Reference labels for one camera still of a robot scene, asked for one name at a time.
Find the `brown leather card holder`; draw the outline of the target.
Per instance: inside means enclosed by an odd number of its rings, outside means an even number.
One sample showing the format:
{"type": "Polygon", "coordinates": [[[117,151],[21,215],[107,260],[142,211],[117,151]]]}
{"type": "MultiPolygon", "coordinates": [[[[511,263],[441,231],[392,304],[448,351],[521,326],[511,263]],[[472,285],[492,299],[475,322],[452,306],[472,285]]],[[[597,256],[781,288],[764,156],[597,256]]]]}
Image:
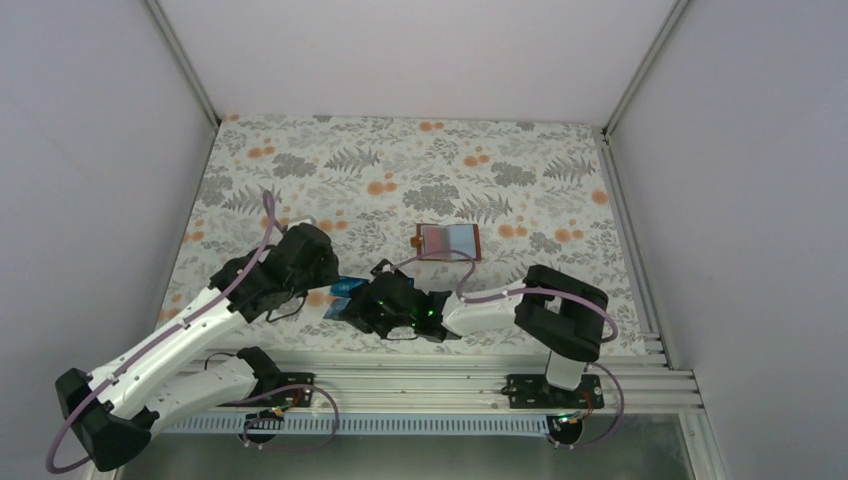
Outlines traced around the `brown leather card holder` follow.
{"type": "Polygon", "coordinates": [[[416,225],[410,245],[424,261],[480,261],[482,245],[477,224],[416,225]]]}

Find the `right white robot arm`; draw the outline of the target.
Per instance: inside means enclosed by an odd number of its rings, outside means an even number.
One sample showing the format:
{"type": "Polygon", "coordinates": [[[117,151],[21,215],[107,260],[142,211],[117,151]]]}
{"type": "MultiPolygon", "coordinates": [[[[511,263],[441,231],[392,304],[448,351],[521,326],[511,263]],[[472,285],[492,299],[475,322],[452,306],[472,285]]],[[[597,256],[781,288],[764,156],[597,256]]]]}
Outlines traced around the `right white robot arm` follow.
{"type": "Polygon", "coordinates": [[[435,343],[517,327],[548,348],[541,391],[549,404],[565,407],[578,397],[585,367],[609,340],[604,330],[614,324],[608,301],[602,290],[543,265],[504,287],[470,294],[426,292],[387,265],[352,289],[338,317],[382,339],[406,329],[435,343]]]}

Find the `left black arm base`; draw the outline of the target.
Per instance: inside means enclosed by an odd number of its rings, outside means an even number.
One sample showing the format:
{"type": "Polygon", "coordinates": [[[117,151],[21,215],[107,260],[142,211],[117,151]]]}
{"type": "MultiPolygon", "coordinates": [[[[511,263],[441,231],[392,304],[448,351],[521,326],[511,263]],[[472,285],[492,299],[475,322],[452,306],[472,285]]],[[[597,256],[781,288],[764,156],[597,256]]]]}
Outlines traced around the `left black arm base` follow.
{"type": "Polygon", "coordinates": [[[221,407],[309,407],[315,375],[310,372],[283,372],[273,380],[260,380],[246,399],[221,404],[221,407]]]}

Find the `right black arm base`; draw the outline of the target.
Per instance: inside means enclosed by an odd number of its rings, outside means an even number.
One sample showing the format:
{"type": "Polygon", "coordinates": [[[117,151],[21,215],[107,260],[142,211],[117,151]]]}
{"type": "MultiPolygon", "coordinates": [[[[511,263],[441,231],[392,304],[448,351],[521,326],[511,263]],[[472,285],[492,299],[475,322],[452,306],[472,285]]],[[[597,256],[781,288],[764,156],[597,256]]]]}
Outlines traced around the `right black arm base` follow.
{"type": "Polygon", "coordinates": [[[600,378],[583,374],[573,390],[551,386],[542,374],[512,374],[500,393],[511,409],[600,409],[605,406],[600,378]]]}

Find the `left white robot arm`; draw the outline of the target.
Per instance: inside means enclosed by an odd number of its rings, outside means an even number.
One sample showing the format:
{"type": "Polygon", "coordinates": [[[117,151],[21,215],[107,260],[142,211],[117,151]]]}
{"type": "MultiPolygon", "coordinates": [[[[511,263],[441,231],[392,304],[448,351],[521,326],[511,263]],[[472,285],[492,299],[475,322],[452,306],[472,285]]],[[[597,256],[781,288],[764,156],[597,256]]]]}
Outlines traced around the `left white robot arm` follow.
{"type": "Polygon", "coordinates": [[[283,304],[338,281],[330,237],[302,221],[278,243],[262,242],[227,261],[173,319],[135,347],[89,372],[71,368],[55,389],[62,429],[101,472],[137,457],[154,436],[219,405],[282,408],[305,405],[294,378],[259,347],[243,347],[223,364],[178,379],[213,344],[283,304]]]}

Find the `blue card upper left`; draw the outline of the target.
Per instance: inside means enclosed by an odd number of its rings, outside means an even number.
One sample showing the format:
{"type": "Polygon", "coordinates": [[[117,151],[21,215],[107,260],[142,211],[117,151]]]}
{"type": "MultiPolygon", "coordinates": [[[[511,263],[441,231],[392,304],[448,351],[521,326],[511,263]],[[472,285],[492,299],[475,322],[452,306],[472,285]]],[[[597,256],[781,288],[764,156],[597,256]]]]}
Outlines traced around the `blue card upper left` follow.
{"type": "Polygon", "coordinates": [[[363,284],[367,284],[365,278],[340,276],[339,280],[330,287],[330,294],[334,297],[349,298],[351,292],[363,284]]]}

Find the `blue card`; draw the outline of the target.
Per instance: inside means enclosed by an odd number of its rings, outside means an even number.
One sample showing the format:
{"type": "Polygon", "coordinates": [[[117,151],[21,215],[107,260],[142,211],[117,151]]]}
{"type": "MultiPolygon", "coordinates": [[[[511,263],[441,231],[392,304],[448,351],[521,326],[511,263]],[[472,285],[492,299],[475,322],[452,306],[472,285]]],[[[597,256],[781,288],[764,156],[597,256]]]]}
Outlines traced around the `blue card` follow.
{"type": "Polygon", "coordinates": [[[340,276],[339,280],[330,287],[330,294],[334,297],[349,298],[351,292],[363,284],[367,284],[365,278],[340,276]]]}
{"type": "Polygon", "coordinates": [[[335,320],[335,321],[343,321],[344,320],[344,310],[348,306],[350,302],[349,298],[336,298],[328,307],[323,315],[324,320],[335,320]]]}

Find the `blue card lower left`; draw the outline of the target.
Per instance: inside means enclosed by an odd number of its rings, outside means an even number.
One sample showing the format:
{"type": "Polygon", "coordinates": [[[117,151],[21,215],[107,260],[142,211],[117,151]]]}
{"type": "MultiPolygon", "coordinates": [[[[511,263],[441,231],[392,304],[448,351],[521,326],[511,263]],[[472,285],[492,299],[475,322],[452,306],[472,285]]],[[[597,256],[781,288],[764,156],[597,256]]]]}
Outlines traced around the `blue card lower left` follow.
{"type": "Polygon", "coordinates": [[[343,321],[344,320],[344,310],[348,306],[350,302],[349,298],[336,298],[328,307],[323,315],[324,320],[335,320],[335,321],[343,321]]]}

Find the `floral patterned table mat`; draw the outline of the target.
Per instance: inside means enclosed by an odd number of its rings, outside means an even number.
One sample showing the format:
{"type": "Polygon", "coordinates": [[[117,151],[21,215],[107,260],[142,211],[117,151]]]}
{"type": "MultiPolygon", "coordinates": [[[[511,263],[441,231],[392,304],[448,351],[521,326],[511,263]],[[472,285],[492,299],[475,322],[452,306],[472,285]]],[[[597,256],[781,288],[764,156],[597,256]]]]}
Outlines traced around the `floral patterned table mat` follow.
{"type": "Polygon", "coordinates": [[[260,241],[270,191],[277,218],[314,218],[344,275],[403,262],[423,290],[498,287],[543,264],[609,297],[618,337],[645,339],[592,129],[531,122],[231,115],[211,150],[159,313],[173,318],[223,263],[260,241]],[[480,261],[424,261],[416,225],[477,224],[480,261]]]}

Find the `aluminium rail frame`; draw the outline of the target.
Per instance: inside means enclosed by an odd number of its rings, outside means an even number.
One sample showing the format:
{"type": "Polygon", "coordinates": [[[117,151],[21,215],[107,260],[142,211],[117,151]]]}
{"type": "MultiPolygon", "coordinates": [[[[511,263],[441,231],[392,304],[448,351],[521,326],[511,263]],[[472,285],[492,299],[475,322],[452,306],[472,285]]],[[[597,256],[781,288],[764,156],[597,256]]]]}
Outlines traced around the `aluminium rail frame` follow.
{"type": "MultiPolygon", "coordinates": [[[[272,351],[283,371],[311,372],[343,413],[500,414],[509,404],[500,390],[508,375],[545,369],[544,355],[426,355],[272,351]]],[[[702,412],[691,371],[671,370],[662,355],[605,357],[600,377],[611,414],[621,384],[628,413],[702,412]]]]}

